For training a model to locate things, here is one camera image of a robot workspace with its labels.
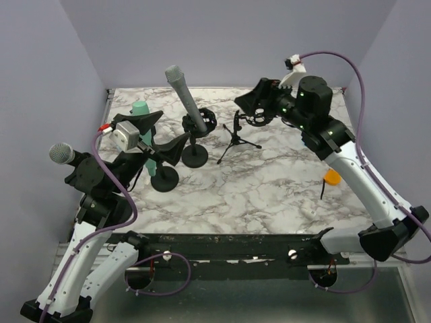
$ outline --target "marble table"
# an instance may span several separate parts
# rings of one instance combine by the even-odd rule
[[[238,106],[234,98],[246,88],[192,88],[198,107],[211,109],[218,126],[208,137],[198,139],[209,153],[208,162],[190,169],[180,162],[180,176],[171,192],[160,193],[150,184],[144,171],[131,193],[139,209],[139,218],[119,233],[134,230],[145,233],[189,234],[299,234],[317,233],[331,227],[351,227],[371,223],[359,199],[345,182],[327,185],[320,199],[322,179],[328,166],[319,161],[301,142],[299,131],[274,120],[263,128],[242,120],[243,139],[262,145],[233,147],[223,162],[216,162],[230,142],[222,128],[232,129]],[[331,115],[350,127],[341,89],[333,90]],[[166,143],[183,133],[182,116],[186,113],[177,94],[170,88],[117,89],[109,120],[117,113],[128,114],[133,102],[145,100],[150,111],[162,110],[156,125],[157,144]],[[100,155],[111,161],[116,147],[104,139]],[[302,205],[316,211],[314,219],[300,212]]]

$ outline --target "gray wall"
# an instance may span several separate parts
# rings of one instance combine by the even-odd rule
[[[254,86],[283,77],[283,60],[336,50],[360,63],[395,0],[61,0],[108,87],[167,85],[177,64],[189,85]],[[333,57],[307,60],[331,85],[352,72]]]
[[[48,150],[88,149],[106,92],[58,0],[2,0],[0,44],[0,321],[20,323],[77,206]]]
[[[360,65],[366,86],[364,151],[389,183],[431,212],[431,2],[398,0]],[[357,81],[347,91],[356,123]],[[431,220],[427,228],[431,229]],[[410,258],[431,253],[422,233],[408,245]],[[431,319],[431,264],[412,266]]]

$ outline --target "small tripod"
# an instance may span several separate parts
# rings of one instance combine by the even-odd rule
[[[222,162],[222,159],[225,156],[225,154],[228,152],[229,148],[231,148],[233,146],[244,145],[245,143],[247,143],[249,145],[255,146],[257,149],[261,149],[262,148],[262,146],[257,145],[255,143],[251,143],[250,141],[244,140],[240,136],[238,136],[238,131],[241,131],[241,129],[242,129],[242,127],[240,126],[240,119],[245,119],[245,118],[246,118],[245,114],[240,114],[240,110],[237,110],[235,112],[235,117],[234,117],[234,132],[230,131],[229,128],[225,124],[223,124],[223,128],[225,128],[227,131],[229,131],[230,136],[232,138],[230,140],[229,146],[226,148],[226,150],[224,151],[223,155],[217,161],[217,164],[220,164]]]

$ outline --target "microphone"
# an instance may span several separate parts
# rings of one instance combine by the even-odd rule
[[[191,120],[196,124],[197,129],[202,133],[206,132],[207,125],[203,121],[201,113],[197,109],[196,103],[190,94],[183,71],[181,71],[178,66],[173,65],[168,67],[164,73],[168,83],[178,94],[178,97],[186,108]]]
[[[78,167],[89,156],[73,150],[68,143],[56,143],[49,149],[49,157],[56,164]]]

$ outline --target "black microphone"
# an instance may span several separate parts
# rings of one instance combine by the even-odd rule
[[[56,143],[49,149],[49,157],[56,164],[78,167],[89,155],[73,150],[68,143]]]

